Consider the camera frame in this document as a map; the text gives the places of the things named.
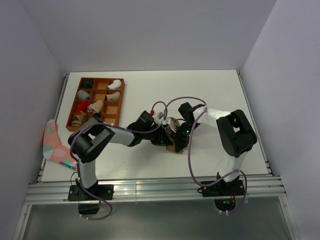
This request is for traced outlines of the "tan ribbed sock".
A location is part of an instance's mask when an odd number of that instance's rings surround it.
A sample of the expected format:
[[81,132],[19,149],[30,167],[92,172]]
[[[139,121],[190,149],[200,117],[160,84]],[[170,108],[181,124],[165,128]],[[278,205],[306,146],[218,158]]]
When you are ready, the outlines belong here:
[[[181,118],[175,118],[176,121],[175,121],[175,124],[177,126],[181,125],[179,123],[179,120],[182,120]],[[172,152],[172,153],[176,153],[175,152],[175,143],[174,143],[174,132],[171,131],[169,128],[164,128],[165,130],[165,133],[166,133],[166,136],[168,137],[169,139],[169,143],[166,145],[166,150],[169,151],[169,152]]]

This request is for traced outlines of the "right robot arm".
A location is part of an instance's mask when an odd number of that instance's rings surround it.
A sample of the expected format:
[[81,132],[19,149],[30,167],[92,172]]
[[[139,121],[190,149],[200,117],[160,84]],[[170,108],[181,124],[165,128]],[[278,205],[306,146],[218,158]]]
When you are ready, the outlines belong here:
[[178,112],[184,123],[170,134],[176,153],[189,146],[191,135],[200,124],[218,130],[225,154],[223,166],[217,173],[217,177],[222,179],[216,183],[216,189],[222,195],[229,194],[234,188],[233,181],[240,175],[240,168],[247,152],[251,151],[258,140],[245,113],[240,109],[222,111],[207,108],[203,104],[191,106],[188,102],[183,103]]

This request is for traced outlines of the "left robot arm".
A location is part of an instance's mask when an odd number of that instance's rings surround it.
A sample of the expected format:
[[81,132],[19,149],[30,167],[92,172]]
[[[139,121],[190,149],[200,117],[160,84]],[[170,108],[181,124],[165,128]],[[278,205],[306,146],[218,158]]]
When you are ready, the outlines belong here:
[[173,145],[162,124],[157,123],[147,111],[143,111],[138,119],[126,128],[111,126],[100,120],[99,114],[94,114],[68,138],[70,155],[77,164],[79,194],[86,200],[96,197],[96,159],[107,144],[134,147],[142,140],[148,140],[155,146]]

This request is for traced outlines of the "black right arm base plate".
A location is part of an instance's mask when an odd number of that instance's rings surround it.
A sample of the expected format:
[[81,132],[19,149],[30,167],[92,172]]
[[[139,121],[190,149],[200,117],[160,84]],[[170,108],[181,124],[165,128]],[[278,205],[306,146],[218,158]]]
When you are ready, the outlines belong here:
[[203,197],[224,197],[224,196],[242,196],[245,194],[245,187],[243,181],[238,176],[230,182],[224,180],[210,187],[199,187],[197,189],[199,194]]

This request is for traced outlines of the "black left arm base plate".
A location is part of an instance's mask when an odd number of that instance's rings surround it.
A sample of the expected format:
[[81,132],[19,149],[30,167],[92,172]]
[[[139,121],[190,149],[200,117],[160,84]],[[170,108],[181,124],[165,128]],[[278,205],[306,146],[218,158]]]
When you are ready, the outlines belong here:
[[95,184],[86,191],[79,184],[76,184],[70,186],[67,200],[69,202],[97,200],[93,195],[103,200],[112,200],[113,194],[113,184]]

